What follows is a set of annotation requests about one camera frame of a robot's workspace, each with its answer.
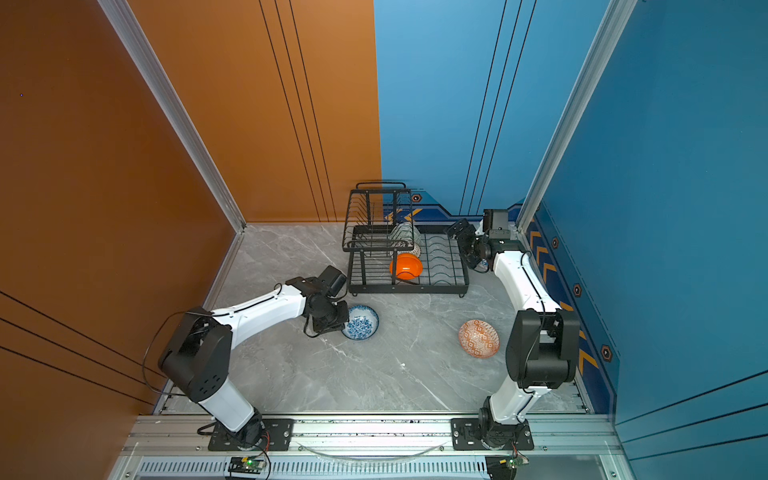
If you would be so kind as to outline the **blue floral bowl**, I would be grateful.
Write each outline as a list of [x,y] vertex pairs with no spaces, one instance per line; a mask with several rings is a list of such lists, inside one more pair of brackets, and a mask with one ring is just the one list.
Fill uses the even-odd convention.
[[366,340],[378,330],[380,319],[376,311],[365,305],[354,305],[348,310],[349,318],[342,334],[351,340]]

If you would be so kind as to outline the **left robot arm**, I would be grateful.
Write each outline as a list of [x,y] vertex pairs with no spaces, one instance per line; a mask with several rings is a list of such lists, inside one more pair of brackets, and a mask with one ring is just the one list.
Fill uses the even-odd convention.
[[187,398],[217,423],[253,443],[261,415],[229,379],[231,352],[242,342],[284,321],[303,318],[310,338],[341,331],[349,307],[340,296],[346,276],[328,266],[315,277],[295,277],[273,291],[208,311],[195,308],[181,320],[158,358],[158,367]]

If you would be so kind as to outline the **green patterned bowl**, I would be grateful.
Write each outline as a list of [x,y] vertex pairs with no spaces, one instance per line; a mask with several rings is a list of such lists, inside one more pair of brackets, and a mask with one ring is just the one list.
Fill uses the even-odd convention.
[[416,244],[419,238],[420,232],[410,221],[398,223],[389,234],[389,239],[392,242]]

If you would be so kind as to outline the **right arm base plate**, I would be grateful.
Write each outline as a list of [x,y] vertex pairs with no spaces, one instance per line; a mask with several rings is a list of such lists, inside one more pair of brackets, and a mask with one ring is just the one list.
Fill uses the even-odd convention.
[[497,422],[482,424],[478,418],[453,418],[450,424],[456,451],[532,451],[535,448],[528,421],[505,425]]

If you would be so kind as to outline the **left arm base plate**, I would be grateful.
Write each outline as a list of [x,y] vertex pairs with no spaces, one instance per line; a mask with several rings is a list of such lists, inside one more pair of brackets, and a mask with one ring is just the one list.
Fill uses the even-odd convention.
[[228,430],[221,422],[213,424],[208,450],[243,452],[285,452],[289,449],[294,420],[290,418],[250,420],[241,430]]

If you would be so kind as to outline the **orange bowl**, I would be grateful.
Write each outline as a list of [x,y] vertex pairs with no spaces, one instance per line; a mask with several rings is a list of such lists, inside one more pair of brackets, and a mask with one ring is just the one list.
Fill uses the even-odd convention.
[[400,281],[411,281],[423,273],[421,259],[412,253],[400,253],[390,262],[389,271]]

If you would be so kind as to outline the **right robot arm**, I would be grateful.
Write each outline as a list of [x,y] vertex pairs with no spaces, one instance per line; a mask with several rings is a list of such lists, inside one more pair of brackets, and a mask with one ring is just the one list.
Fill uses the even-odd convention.
[[512,237],[506,210],[487,210],[482,229],[461,219],[446,229],[464,264],[487,264],[515,310],[507,341],[507,376],[479,410],[476,430],[464,440],[489,450],[531,450],[526,415],[536,402],[574,380],[580,321],[551,298],[525,245]]

